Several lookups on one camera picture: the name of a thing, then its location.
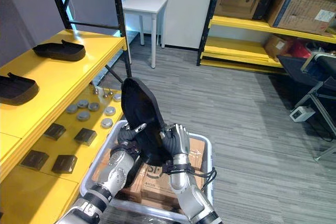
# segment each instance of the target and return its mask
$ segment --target brown cardboard box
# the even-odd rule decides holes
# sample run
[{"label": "brown cardboard box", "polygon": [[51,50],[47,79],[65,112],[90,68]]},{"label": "brown cardboard box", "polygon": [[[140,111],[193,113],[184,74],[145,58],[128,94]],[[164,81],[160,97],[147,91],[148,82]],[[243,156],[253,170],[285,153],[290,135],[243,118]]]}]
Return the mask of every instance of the brown cardboard box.
[{"label": "brown cardboard box", "polygon": [[[201,188],[202,178],[195,176],[197,186]],[[170,177],[162,173],[161,167],[149,166],[141,188],[143,199],[154,199],[172,207],[179,207],[177,197],[170,187]]]},{"label": "brown cardboard box", "polygon": [[217,0],[215,15],[253,18],[259,0]]},{"label": "brown cardboard box", "polygon": [[107,149],[103,155],[103,158],[101,159],[99,165],[97,166],[95,173],[92,176],[92,180],[97,182],[98,178],[99,178],[99,174],[100,172],[105,168],[105,166],[109,163],[110,160],[110,152],[111,149]]},{"label": "brown cardboard box", "polygon": [[215,15],[262,19],[271,0],[217,0]]},{"label": "brown cardboard box", "polygon": [[267,22],[272,27],[323,34],[335,14],[335,0],[275,0]]},{"label": "brown cardboard box", "polygon": [[141,187],[143,183],[143,179],[145,177],[145,174],[147,172],[148,165],[143,164],[139,171],[137,176],[135,177],[135,180],[133,181],[132,185],[128,188],[122,189],[117,197],[119,199],[129,200],[132,202],[141,203],[142,197],[141,197]]},{"label": "brown cardboard box", "polygon": [[287,51],[293,45],[294,38],[290,36],[272,34],[264,45],[264,49],[268,56],[279,62],[277,56],[290,56]]},{"label": "brown cardboard box", "polygon": [[197,139],[190,139],[189,161],[195,170],[201,170],[205,142]]}]

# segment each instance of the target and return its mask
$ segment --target white stool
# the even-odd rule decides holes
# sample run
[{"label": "white stool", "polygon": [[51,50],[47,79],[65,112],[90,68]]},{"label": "white stool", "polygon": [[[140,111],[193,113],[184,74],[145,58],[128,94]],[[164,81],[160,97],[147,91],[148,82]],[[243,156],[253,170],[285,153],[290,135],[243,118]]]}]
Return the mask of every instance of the white stool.
[{"label": "white stool", "polygon": [[155,54],[156,54],[156,21],[160,11],[163,12],[162,30],[161,30],[161,47],[165,45],[165,16],[166,6],[168,0],[125,0],[122,3],[124,13],[131,13],[139,15],[140,23],[140,44],[144,45],[143,38],[143,21],[142,16],[150,16],[152,18],[152,68],[155,68]]}]

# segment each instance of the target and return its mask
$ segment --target gray wall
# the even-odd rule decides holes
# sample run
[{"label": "gray wall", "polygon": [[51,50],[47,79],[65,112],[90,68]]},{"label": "gray wall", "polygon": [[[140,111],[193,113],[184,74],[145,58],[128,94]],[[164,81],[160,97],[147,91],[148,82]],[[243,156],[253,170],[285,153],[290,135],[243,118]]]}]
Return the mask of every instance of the gray wall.
[{"label": "gray wall", "polygon": [[[118,25],[114,0],[71,0],[69,7],[77,21]],[[0,0],[0,66],[63,29],[54,0]],[[77,29],[116,32],[87,26]]]},{"label": "gray wall", "polygon": [[0,66],[63,28],[54,0],[0,0]]},{"label": "gray wall", "polygon": [[[114,0],[70,0],[69,8],[74,20],[110,26],[118,25]],[[113,35],[116,31],[97,27],[76,26],[78,30]]]}]

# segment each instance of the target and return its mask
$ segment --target table leg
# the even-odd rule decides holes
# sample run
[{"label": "table leg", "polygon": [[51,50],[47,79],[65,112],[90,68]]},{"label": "table leg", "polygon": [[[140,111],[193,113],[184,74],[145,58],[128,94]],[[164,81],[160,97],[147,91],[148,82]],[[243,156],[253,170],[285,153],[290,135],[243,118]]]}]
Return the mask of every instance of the table leg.
[{"label": "table leg", "polygon": [[139,23],[140,23],[140,45],[143,46],[145,45],[145,41],[143,38],[143,20],[142,20],[142,15],[139,15]]},{"label": "table leg", "polygon": [[333,154],[334,152],[336,152],[336,145],[334,145],[334,146],[328,148],[327,150],[325,150],[324,152],[322,152],[320,154],[320,156],[314,157],[314,160],[316,162],[318,162],[322,157],[329,156],[329,155]]},{"label": "table leg", "polygon": [[166,32],[166,7],[167,7],[167,4],[164,6],[164,9],[163,9],[163,17],[162,17],[162,28],[161,28],[161,48],[164,48],[165,46],[165,43],[166,43],[166,35],[165,35],[165,32]]},{"label": "table leg", "polygon": [[158,13],[158,17],[156,18],[156,45],[159,45],[159,36],[160,36],[160,22],[161,22],[161,15]]},{"label": "table leg", "polygon": [[156,54],[156,14],[152,14],[152,68],[155,68]]}]

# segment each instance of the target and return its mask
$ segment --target yellow shelf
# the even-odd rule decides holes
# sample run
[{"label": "yellow shelf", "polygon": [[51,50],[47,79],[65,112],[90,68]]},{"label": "yellow shelf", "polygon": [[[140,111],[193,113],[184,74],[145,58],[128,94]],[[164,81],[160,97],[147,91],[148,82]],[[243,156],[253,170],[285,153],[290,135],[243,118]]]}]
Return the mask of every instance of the yellow shelf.
[{"label": "yellow shelf", "polygon": [[[112,96],[103,98],[102,89],[99,87],[97,88],[99,89],[99,95],[93,94],[93,87],[89,85],[73,101],[73,104],[75,104],[81,99],[86,99],[89,102],[97,102],[100,104],[100,109],[98,111],[90,112],[89,120],[85,122],[79,122],[76,119],[76,114],[80,111],[84,111],[81,109],[79,109],[76,114],[68,114],[64,112],[55,121],[55,123],[63,125],[67,129],[66,132],[57,141],[49,139],[45,136],[41,136],[39,140],[32,146],[32,150],[45,152],[49,155],[47,162],[41,168],[40,172],[61,177],[77,183],[82,181],[87,170],[89,169],[91,162],[95,158],[98,150],[111,131],[111,128],[104,129],[100,126],[101,120],[104,118],[111,118],[113,123],[116,123],[123,115],[121,102],[113,101]],[[113,90],[113,93],[121,93],[121,91]],[[108,106],[115,107],[116,113],[113,116],[106,116],[104,114],[104,109]],[[82,128],[94,130],[97,133],[96,138],[93,140],[90,146],[79,144],[73,140]],[[75,155],[77,157],[76,166],[72,174],[55,174],[51,171],[57,156],[60,154]]]},{"label": "yellow shelf", "polygon": [[1,223],[55,223],[77,187],[75,182],[16,166],[0,186]]},{"label": "yellow shelf", "polygon": [[336,43],[336,35],[326,33],[324,36],[324,35],[304,33],[302,31],[294,31],[294,30],[270,27],[269,24],[263,20],[250,20],[242,18],[213,16],[213,18],[210,20],[209,28],[212,25],[237,27],[256,31],[265,31],[268,33],[283,34],[300,38]]},{"label": "yellow shelf", "polygon": [[261,72],[261,73],[276,73],[276,74],[285,73],[283,70],[279,68],[264,67],[264,66],[254,65],[254,64],[246,64],[246,63],[235,63],[235,62],[229,62],[229,61],[216,61],[216,60],[202,59],[201,65],[218,67],[218,68],[230,68],[230,69],[236,69],[236,70]]},{"label": "yellow shelf", "polygon": [[60,43],[62,39],[84,45],[85,57],[67,62],[39,57],[29,50],[0,68],[3,76],[12,72],[35,80],[39,86],[38,94],[29,102],[0,106],[1,137],[9,135],[16,139],[1,139],[1,147],[6,151],[1,152],[4,156],[0,160],[0,183],[113,55],[127,48],[123,37],[72,30],[63,30],[44,43]]},{"label": "yellow shelf", "polygon": [[267,55],[258,42],[208,37],[201,58],[203,56],[282,68],[279,62],[274,61]]},{"label": "yellow shelf", "polygon": [[[111,131],[111,128],[103,129],[100,126],[101,120],[111,118],[115,123],[122,117],[121,102],[114,102],[111,96],[104,99],[102,89],[98,89],[99,95],[94,95],[93,87],[88,86],[73,101],[76,103],[80,99],[86,99],[89,102],[100,103],[100,109],[90,112],[91,117],[88,121],[77,121],[78,112],[63,112],[55,123],[63,125],[66,128],[65,133],[57,141],[42,136],[33,145],[31,150],[49,155],[40,171],[17,165],[3,180],[0,185],[0,204],[4,212],[2,224],[52,224],[65,213],[77,197],[82,179]],[[115,115],[104,115],[103,111],[107,106],[115,107]],[[78,144],[73,140],[83,127],[97,133],[90,146]],[[72,174],[55,174],[51,171],[57,156],[61,154],[76,155],[77,162]]]}]

